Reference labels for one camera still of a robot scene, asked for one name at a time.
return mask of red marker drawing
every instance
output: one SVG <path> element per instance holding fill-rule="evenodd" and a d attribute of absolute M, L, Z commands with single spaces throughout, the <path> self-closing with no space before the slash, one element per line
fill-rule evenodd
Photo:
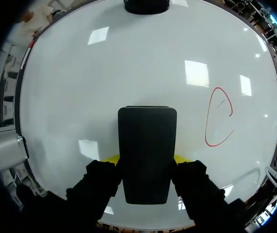
<path fill-rule="evenodd" d="M 206 138 L 206 130 L 207 130 L 207 123 L 208 123 L 208 115 L 209 115 L 209 113 L 210 113 L 210 107 L 211 107 L 212 96 L 214 95 L 214 92 L 215 92 L 216 90 L 221 90 L 221 91 L 226 95 L 226 97 L 227 97 L 227 99 L 228 99 L 228 101 L 229 101 L 229 104 L 230 104 L 230 108 L 231 108 L 231 113 L 230 113 L 229 116 L 232 116 L 232 114 L 233 114 L 232 104 L 231 104 L 231 101 L 230 101 L 228 95 L 226 94 L 226 92 L 225 92 L 221 87 L 216 87 L 216 88 L 212 91 L 212 95 L 211 95 L 211 99 L 210 99 L 210 104 L 209 104 L 209 106 L 208 106 L 208 112 L 207 112 L 207 118 L 206 118 L 206 126 L 205 126 L 205 143 L 206 143 L 209 147 L 217 147 L 217 146 L 219 146 L 219 145 L 222 144 L 224 141 L 226 141 L 226 140 L 231 136 L 231 134 L 234 132 L 234 130 L 232 130 L 232 132 L 231 132 L 223 141 L 219 142 L 218 144 L 212 145 L 212 144 L 209 144 L 208 141 L 207 141 L 207 138 Z"/>

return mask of yellow object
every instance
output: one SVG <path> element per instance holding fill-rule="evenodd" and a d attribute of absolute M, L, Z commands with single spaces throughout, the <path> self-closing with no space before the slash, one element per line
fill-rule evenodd
<path fill-rule="evenodd" d="M 116 165 L 118 163 L 119 159 L 120 159 L 120 155 L 117 154 L 117 155 L 114 155 L 113 157 L 102 160 L 102 162 L 110 162 L 110 163 L 113 163 Z M 191 160 L 185 159 L 177 154 L 174 155 L 174 159 L 177 164 L 184 163 L 184 162 L 192 162 Z"/>

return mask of person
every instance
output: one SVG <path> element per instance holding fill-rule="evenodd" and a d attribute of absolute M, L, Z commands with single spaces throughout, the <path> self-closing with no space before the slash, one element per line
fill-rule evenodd
<path fill-rule="evenodd" d="M 52 23 L 52 11 L 53 8 L 46 5 L 37 6 L 33 11 L 26 10 L 20 19 L 23 36 L 38 37 L 40 32 Z"/>

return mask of white tabletop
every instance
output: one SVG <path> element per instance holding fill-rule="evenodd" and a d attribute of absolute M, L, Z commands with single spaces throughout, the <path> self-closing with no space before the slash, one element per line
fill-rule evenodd
<path fill-rule="evenodd" d="M 266 42 L 213 4 L 174 3 L 152 16 L 126 12 L 122 0 L 91 3 L 38 38 L 20 118 L 45 189 L 64 198 L 83 177 L 92 159 L 79 140 L 97 142 L 88 157 L 119 154 L 117 112 L 127 105 L 175 108 L 175 154 L 201 160 L 228 202 L 261 185 L 277 147 L 277 74 Z M 101 221 L 141 230 L 193 224 L 179 204 L 173 185 L 164 205 L 127 204 L 121 184 Z"/>

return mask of white surface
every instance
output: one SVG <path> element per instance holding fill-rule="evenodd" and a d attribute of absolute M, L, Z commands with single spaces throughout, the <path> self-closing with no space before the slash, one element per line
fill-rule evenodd
<path fill-rule="evenodd" d="M 83 177 L 91 159 L 78 140 L 98 142 L 101 160 L 119 154 L 121 107 L 161 105 L 177 111 L 175 154 L 201 160 L 229 202 L 256 192 L 277 145 L 272 57 L 230 13 L 187 4 L 139 16 L 122 0 L 100 1 L 40 36 L 25 66 L 21 127 L 44 188 L 65 197 Z M 94 30 L 107 27 L 105 40 L 88 45 Z M 165 205 L 126 204 L 121 184 L 109 202 L 113 214 L 101 221 L 143 230 L 192 224 L 179 204 L 173 185 Z"/>

